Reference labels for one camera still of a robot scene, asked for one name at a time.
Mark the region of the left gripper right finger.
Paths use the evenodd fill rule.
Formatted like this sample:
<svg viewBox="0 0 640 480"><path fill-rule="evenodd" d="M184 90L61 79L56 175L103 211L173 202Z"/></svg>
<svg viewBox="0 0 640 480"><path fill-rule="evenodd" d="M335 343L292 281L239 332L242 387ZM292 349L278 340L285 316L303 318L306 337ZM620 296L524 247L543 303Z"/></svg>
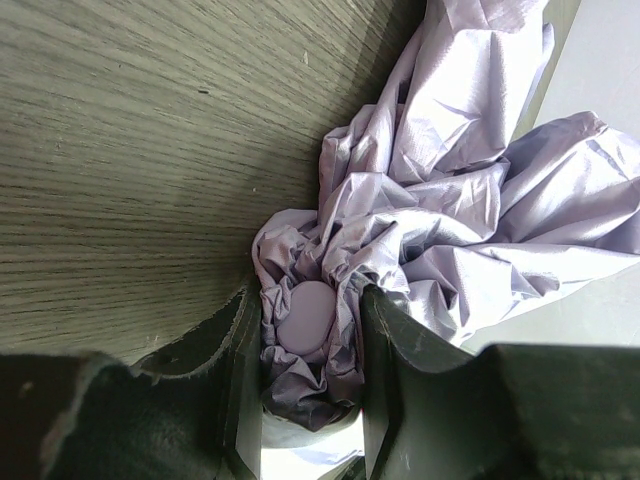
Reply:
<svg viewBox="0 0 640 480"><path fill-rule="evenodd" d="M361 300L370 479L635 479L634 348L497 344L471 355L380 289Z"/></svg>

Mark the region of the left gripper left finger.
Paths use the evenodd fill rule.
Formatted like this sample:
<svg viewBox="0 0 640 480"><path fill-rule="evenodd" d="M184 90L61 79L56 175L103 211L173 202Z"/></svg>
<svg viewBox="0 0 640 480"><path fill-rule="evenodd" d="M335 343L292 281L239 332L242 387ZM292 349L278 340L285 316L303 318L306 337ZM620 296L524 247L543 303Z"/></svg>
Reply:
<svg viewBox="0 0 640 480"><path fill-rule="evenodd" d="M261 303L254 284L126 365L99 352L1 358L5 479L256 479Z"/></svg>

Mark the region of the lavender folding umbrella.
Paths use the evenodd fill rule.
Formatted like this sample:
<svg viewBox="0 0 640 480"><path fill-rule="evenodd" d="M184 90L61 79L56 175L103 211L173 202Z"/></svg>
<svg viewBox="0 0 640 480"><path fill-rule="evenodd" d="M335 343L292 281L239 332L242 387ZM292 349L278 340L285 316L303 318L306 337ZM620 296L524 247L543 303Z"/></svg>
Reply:
<svg viewBox="0 0 640 480"><path fill-rule="evenodd" d="M542 1L438 1L374 104L329 132L314 210L257 233L262 445L299 478L354 455L359 302L460 346L639 261L639 144L592 112L514 137L554 48Z"/></svg>

